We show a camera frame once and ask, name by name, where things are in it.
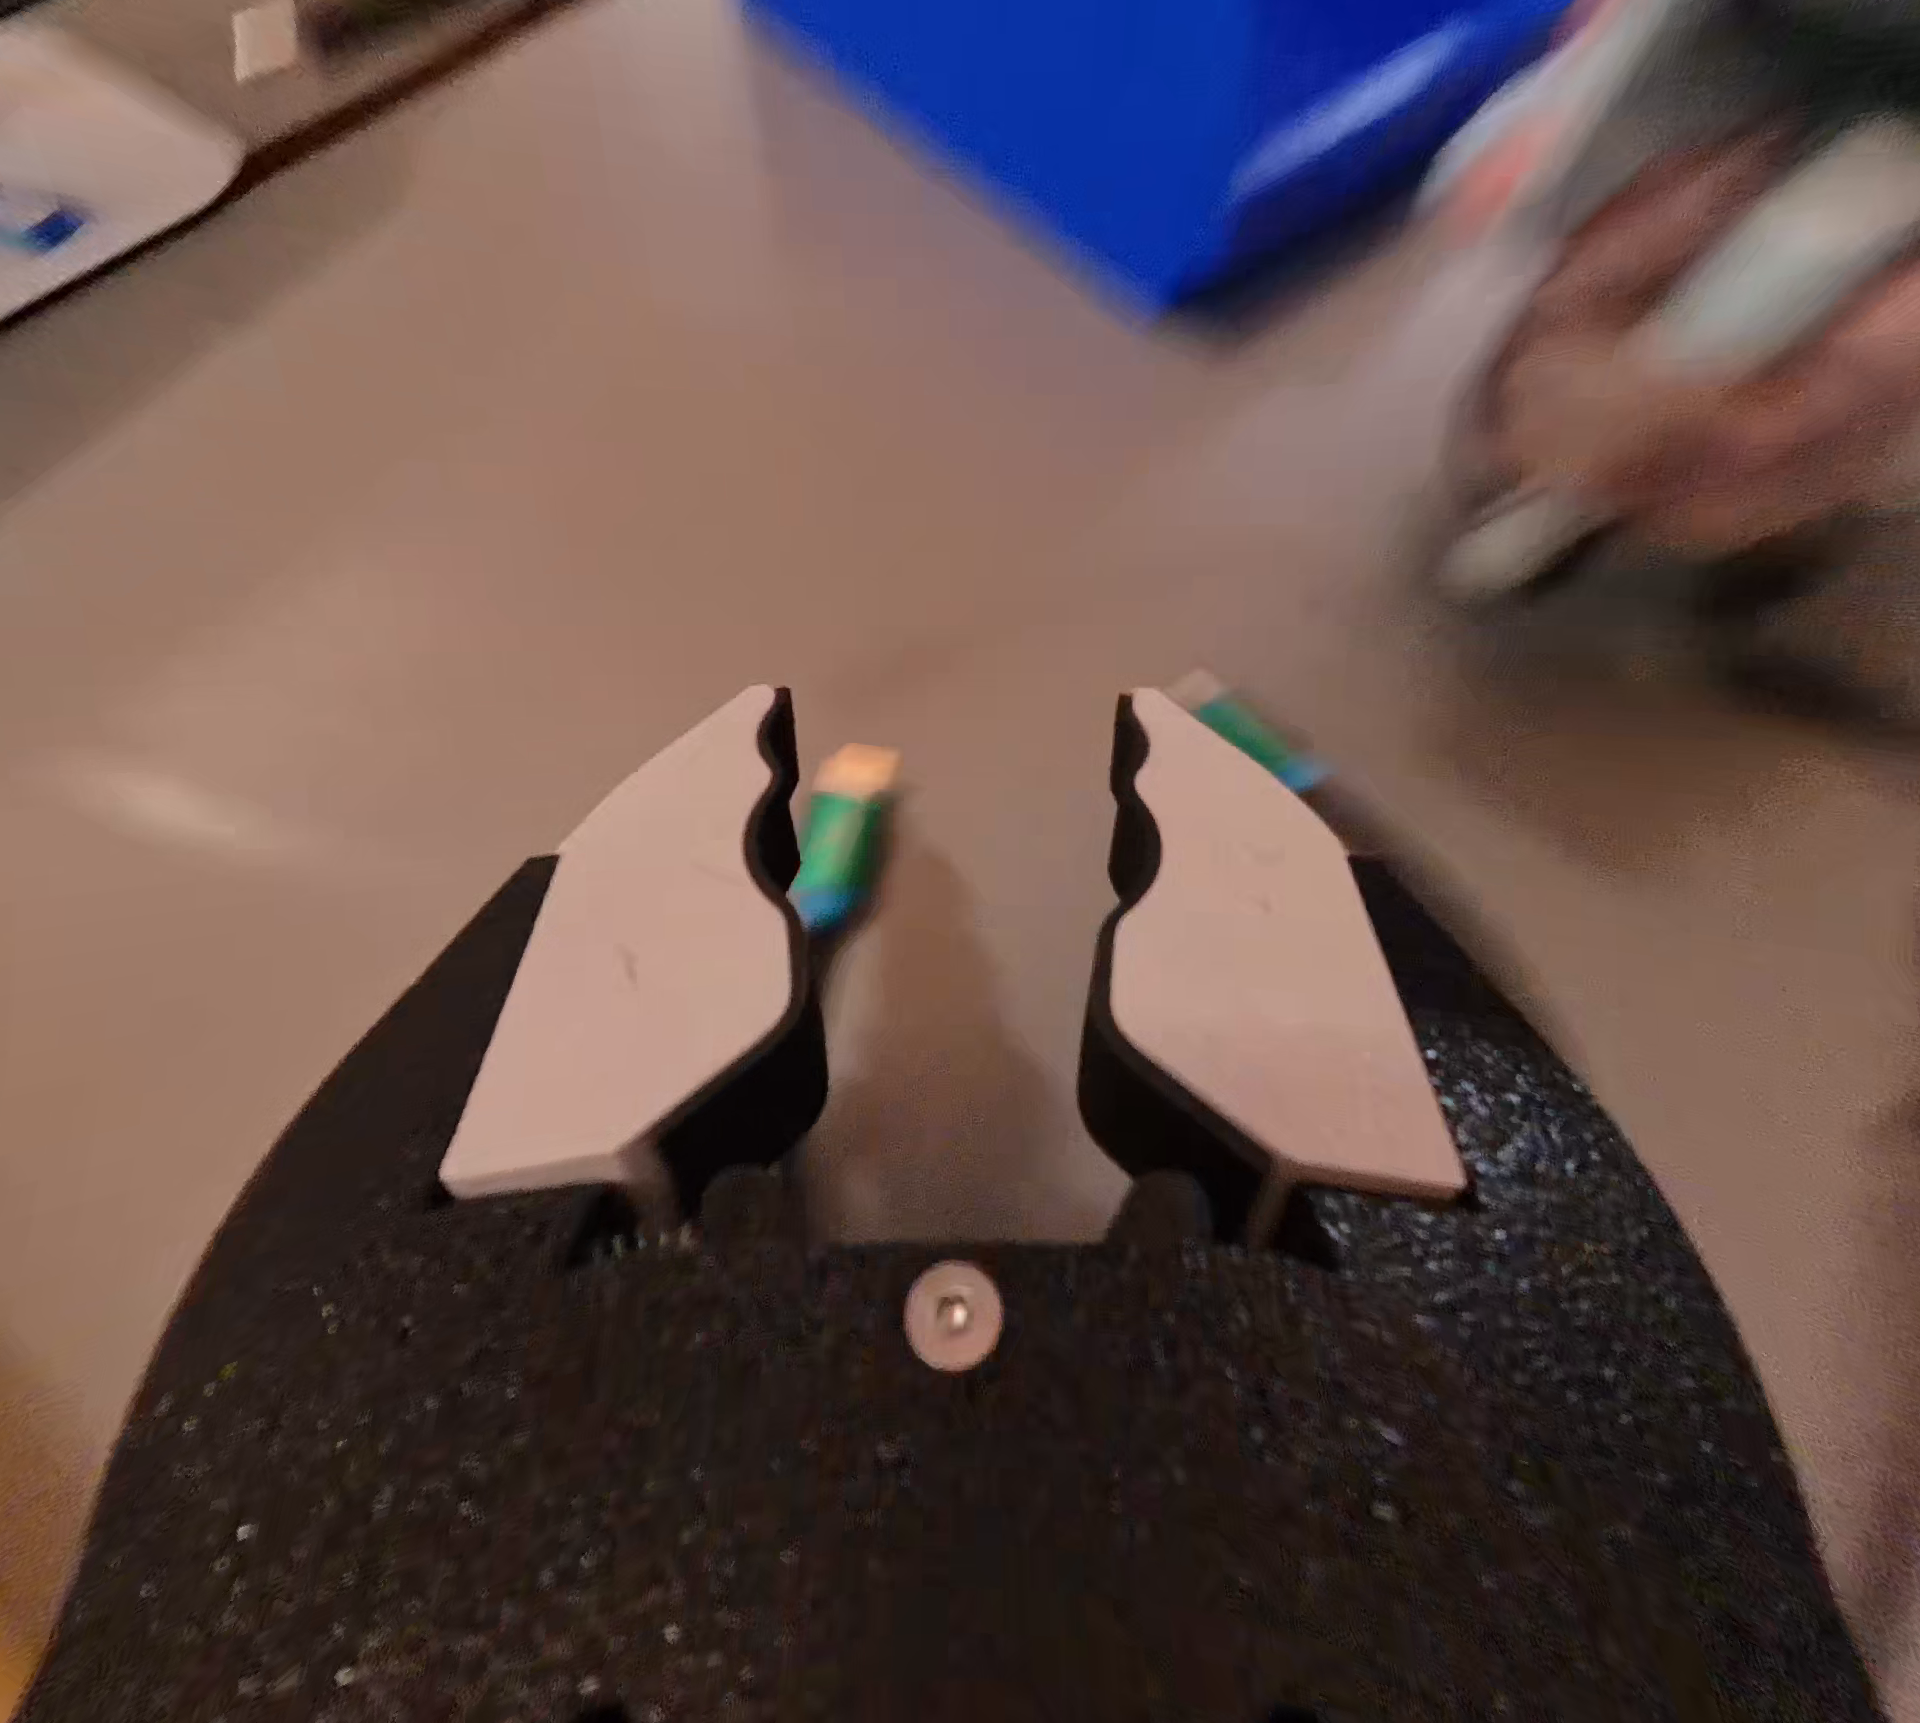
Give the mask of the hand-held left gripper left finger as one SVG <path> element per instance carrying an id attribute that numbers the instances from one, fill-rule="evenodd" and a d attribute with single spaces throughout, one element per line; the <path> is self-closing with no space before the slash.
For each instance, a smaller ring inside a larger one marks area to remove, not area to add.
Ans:
<path id="1" fill-rule="evenodd" d="M 800 867 L 791 693 L 747 683 L 557 850 L 442 1160 L 456 1200 L 610 1183 L 699 1213 L 829 1097 Z"/>

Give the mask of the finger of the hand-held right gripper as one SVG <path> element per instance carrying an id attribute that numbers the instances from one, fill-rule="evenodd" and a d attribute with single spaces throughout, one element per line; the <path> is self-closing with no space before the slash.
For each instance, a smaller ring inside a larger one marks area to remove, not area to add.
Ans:
<path id="1" fill-rule="evenodd" d="M 1629 522 L 1573 489 L 1446 476 L 1430 494 L 1425 596 L 1442 608 L 1555 608 Z"/>

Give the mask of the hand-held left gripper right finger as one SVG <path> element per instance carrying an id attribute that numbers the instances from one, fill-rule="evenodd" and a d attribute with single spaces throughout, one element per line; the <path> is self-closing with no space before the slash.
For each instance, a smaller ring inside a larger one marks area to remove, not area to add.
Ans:
<path id="1" fill-rule="evenodd" d="M 1180 1180 L 1218 1245 L 1292 1250 L 1311 1193 L 1470 1211 L 1350 850 L 1165 687 L 1115 702 L 1111 910 L 1078 1110 L 1134 1189 Z"/>

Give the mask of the person's right hand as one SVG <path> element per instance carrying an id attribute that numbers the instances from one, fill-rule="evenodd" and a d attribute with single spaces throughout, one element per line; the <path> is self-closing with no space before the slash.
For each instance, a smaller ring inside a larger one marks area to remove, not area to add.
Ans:
<path id="1" fill-rule="evenodd" d="M 1920 404 L 1915 251 L 1754 380 L 1663 378 L 1629 344 L 1785 157 L 1777 130 L 1674 156 L 1570 235 L 1485 380 L 1501 476 L 1573 489 L 1646 546 L 1700 560 L 1891 485 Z"/>

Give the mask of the white rounded board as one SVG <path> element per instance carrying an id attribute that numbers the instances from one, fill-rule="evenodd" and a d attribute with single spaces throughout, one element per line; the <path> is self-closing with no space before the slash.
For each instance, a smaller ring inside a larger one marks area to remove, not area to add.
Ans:
<path id="1" fill-rule="evenodd" d="M 54 27 L 0 32 L 0 315 L 203 218 L 242 142 Z"/>

